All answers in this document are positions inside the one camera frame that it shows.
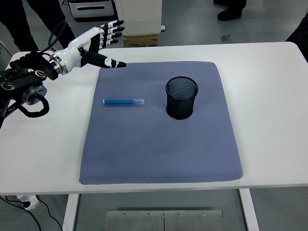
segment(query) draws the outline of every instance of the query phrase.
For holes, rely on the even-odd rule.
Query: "cardboard box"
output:
[[[123,36],[124,47],[157,47],[158,34]]]

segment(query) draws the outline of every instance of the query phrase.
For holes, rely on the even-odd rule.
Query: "cable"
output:
[[[68,5],[68,0],[63,0],[61,5]]]
[[[52,40],[52,37],[53,37],[54,34],[55,34],[55,31],[56,31],[56,30],[58,29],[58,27],[61,26],[62,24],[63,24],[63,26],[62,26],[62,28],[61,28],[61,31],[59,32],[59,34],[58,34],[58,36],[55,38],[55,40],[51,43],[51,40]],[[48,40],[48,47],[46,47],[45,49],[43,49],[42,51],[40,51],[39,54],[43,54],[45,51],[49,50],[49,49],[59,40],[59,37],[62,35],[62,33],[63,33],[63,31],[64,31],[66,25],[67,25],[66,20],[62,20],[61,22],[59,22],[59,23],[56,25],[56,27],[53,29],[53,31],[52,31],[52,33],[51,33],[51,35],[50,35],[50,37],[49,37],[49,40]]]
[[[60,223],[58,222],[58,220],[57,220],[56,218],[54,218],[54,217],[50,214],[50,210],[49,210],[49,208],[48,208],[48,205],[47,205],[45,202],[43,202],[42,200],[40,200],[40,199],[38,198],[38,196],[37,196],[37,199],[38,199],[39,201],[41,201],[41,202],[47,207],[49,216],[50,216],[52,219],[54,219],[54,220],[58,223],[58,225],[60,226],[61,231],[63,231],[63,229],[62,229]]]
[[[1,198],[1,200],[3,200],[5,203],[7,203],[7,204],[9,204],[9,205],[12,205],[12,206],[14,206],[14,207],[16,207],[16,208],[22,209],[22,210],[26,211],[27,213],[29,213],[29,214],[33,217],[33,219],[35,220],[35,222],[37,223],[39,230],[42,231],[42,229],[41,229],[41,227],[40,227],[40,225],[39,225],[38,220],[35,218],[35,216],[34,216],[32,213],[30,213],[28,210],[25,210],[25,208],[23,208],[23,207],[21,208],[21,207],[19,207],[19,206],[17,206],[17,205],[14,205],[14,204],[11,204],[10,202],[5,201],[2,197],[0,197],[0,198]]]

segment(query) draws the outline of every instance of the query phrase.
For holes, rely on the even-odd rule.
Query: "table leg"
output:
[[[239,189],[248,231],[259,231],[257,217],[249,189]]]
[[[63,231],[73,231],[74,230],[75,218],[76,218],[77,207],[78,207],[78,200],[79,200],[79,194],[69,194],[68,195],[65,216],[64,216],[64,221],[63,221]]]

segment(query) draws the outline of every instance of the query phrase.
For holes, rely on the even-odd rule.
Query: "black mesh pen holder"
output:
[[[174,119],[187,119],[192,115],[198,85],[191,78],[178,76],[166,84],[167,113]]]

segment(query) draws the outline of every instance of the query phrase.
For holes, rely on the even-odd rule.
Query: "pen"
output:
[[[144,99],[104,99],[103,104],[144,104]]]

